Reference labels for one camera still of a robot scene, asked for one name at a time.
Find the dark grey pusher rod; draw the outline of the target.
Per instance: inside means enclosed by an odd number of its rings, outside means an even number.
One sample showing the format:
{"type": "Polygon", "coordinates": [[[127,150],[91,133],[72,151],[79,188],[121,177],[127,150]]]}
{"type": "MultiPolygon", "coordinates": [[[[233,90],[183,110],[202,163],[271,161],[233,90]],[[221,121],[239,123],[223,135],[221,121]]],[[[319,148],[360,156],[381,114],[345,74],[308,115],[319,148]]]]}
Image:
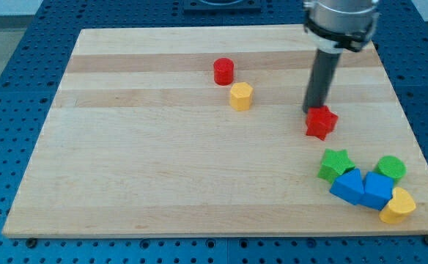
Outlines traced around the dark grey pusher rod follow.
{"type": "Polygon", "coordinates": [[[320,108],[325,105],[340,56],[341,53],[330,54],[317,49],[303,99],[304,113],[307,113],[310,108],[320,108]]]}

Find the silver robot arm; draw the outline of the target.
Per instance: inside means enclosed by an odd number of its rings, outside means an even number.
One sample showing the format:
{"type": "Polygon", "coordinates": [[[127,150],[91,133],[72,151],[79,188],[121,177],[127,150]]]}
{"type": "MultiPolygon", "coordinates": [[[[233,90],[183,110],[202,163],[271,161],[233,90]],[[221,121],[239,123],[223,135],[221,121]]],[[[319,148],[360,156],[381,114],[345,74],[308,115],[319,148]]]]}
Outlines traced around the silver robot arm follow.
{"type": "Polygon", "coordinates": [[[376,32],[378,0],[304,0],[305,33],[317,46],[303,112],[325,105],[343,51],[361,51],[376,32]]]}

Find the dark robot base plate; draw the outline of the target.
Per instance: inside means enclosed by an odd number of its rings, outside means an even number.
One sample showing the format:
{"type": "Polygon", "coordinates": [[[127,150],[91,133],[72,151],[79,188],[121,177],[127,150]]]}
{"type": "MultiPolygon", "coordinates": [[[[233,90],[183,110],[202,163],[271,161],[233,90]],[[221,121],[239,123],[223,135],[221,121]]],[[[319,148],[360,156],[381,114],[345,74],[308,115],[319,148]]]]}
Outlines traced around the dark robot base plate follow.
{"type": "Polygon", "coordinates": [[[260,11],[262,0],[184,0],[184,13],[260,11]]]}

